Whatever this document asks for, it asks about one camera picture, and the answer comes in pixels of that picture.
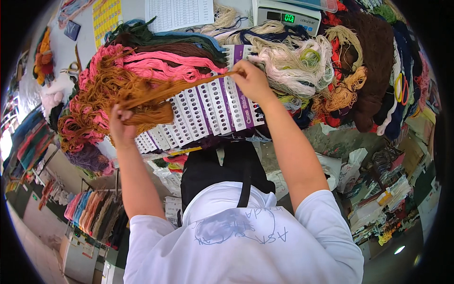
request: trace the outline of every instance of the hand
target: hand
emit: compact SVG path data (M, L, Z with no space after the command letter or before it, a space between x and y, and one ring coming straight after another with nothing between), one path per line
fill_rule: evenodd
M130 110L120 110L120 105L114 105L110 113L110 135L115 143L115 148L123 149L136 147L134 138L136 138L136 126L124 125L123 121L128 120L133 115Z
M252 101L263 106L277 99L274 95L265 73L247 60L240 60L233 66L233 71L239 74L230 75L240 87L241 92Z

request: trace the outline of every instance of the blue card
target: blue card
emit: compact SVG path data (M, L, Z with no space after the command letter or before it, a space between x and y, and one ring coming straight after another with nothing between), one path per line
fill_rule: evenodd
M64 34L69 37L70 39L76 41L77 35L79 35L80 25L68 21L66 24L66 28L64 29Z

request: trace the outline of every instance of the scale display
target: scale display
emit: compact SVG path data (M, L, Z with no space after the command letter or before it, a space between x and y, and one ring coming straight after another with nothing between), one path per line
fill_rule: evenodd
M276 12L271 12L271 11L267 12L266 18L268 20L276 20L276 21L282 21L282 22L287 22L287 23L294 23L295 22L295 16L294 15L284 14L284 13L276 13Z

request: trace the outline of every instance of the pink stuffed toy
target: pink stuffed toy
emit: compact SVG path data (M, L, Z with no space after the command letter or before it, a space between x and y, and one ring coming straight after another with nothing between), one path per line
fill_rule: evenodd
M44 117L49 120L50 111L58 106L63 99L62 92L56 92L55 94L41 94L41 102L44 107Z

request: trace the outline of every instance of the yellow number chart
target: yellow number chart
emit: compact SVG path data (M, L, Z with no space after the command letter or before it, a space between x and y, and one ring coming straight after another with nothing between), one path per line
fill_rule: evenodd
M104 35L123 20L121 0L98 0L93 3L93 30L96 49L104 44Z

